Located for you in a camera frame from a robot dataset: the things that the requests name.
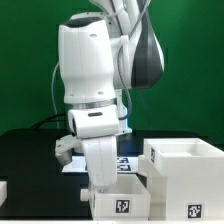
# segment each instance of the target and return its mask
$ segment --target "green wall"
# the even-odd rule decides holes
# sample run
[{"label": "green wall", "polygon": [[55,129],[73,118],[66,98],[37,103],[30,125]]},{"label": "green wall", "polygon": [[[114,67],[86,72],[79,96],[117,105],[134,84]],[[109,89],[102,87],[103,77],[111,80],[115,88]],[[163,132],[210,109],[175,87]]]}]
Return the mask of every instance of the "green wall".
[{"label": "green wall", "polygon": [[[0,4],[3,134],[53,114],[50,85],[58,61],[58,25],[73,14],[97,8],[87,0],[1,0]],[[224,143],[223,0],[152,0],[149,11],[166,69],[152,89],[131,92],[130,126],[193,131],[215,144]],[[60,112],[64,111],[63,91],[57,74]]]}]

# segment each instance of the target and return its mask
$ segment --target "white container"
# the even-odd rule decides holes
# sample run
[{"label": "white container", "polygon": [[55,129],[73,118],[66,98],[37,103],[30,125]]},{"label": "white container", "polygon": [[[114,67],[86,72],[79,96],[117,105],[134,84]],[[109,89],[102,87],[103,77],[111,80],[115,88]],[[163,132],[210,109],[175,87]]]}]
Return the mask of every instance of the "white container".
[{"label": "white container", "polygon": [[223,220],[224,152],[200,139],[145,139],[151,220]]},{"label": "white container", "polygon": [[148,220],[150,194],[134,174],[118,174],[115,186],[89,193],[93,220]]},{"label": "white container", "polygon": [[0,181],[0,207],[7,198],[7,182]]}]

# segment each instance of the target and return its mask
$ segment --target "white bin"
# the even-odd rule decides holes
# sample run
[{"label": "white bin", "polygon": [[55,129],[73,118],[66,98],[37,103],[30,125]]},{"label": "white bin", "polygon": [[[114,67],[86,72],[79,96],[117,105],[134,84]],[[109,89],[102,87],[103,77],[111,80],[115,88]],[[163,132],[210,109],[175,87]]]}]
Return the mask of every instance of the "white bin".
[{"label": "white bin", "polygon": [[117,183],[101,193],[90,189],[90,207],[94,220],[147,221],[150,194],[134,174],[118,174]]},{"label": "white bin", "polygon": [[224,220],[224,152],[200,139],[145,139],[153,220]]}]

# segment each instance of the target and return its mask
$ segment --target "black cable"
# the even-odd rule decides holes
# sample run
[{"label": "black cable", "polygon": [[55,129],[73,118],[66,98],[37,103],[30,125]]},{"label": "black cable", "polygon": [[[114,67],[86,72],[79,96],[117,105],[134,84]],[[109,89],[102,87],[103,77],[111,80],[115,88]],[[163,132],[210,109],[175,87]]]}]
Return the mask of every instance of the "black cable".
[{"label": "black cable", "polygon": [[55,121],[52,121],[53,119],[55,118],[58,118],[58,117],[65,117],[66,114],[65,113],[59,113],[59,114],[55,114],[53,116],[50,116],[36,124],[34,124],[31,128],[32,129],[38,129],[39,127],[41,127],[43,124],[47,123],[47,122],[57,122],[58,120],[55,120]]}]

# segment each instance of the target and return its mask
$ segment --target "black table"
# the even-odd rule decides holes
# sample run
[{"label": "black table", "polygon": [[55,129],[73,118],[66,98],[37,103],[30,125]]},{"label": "black table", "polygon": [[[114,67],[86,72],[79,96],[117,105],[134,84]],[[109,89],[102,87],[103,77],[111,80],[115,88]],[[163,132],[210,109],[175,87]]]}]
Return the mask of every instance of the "black table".
[{"label": "black table", "polygon": [[[7,181],[7,200],[0,219],[88,220],[88,202],[80,202],[87,174],[64,174],[54,150],[66,130],[17,129],[0,137],[0,180]],[[189,132],[136,131],[120,136],[119,156],[142,154],[144,138],[198,137]]]}]

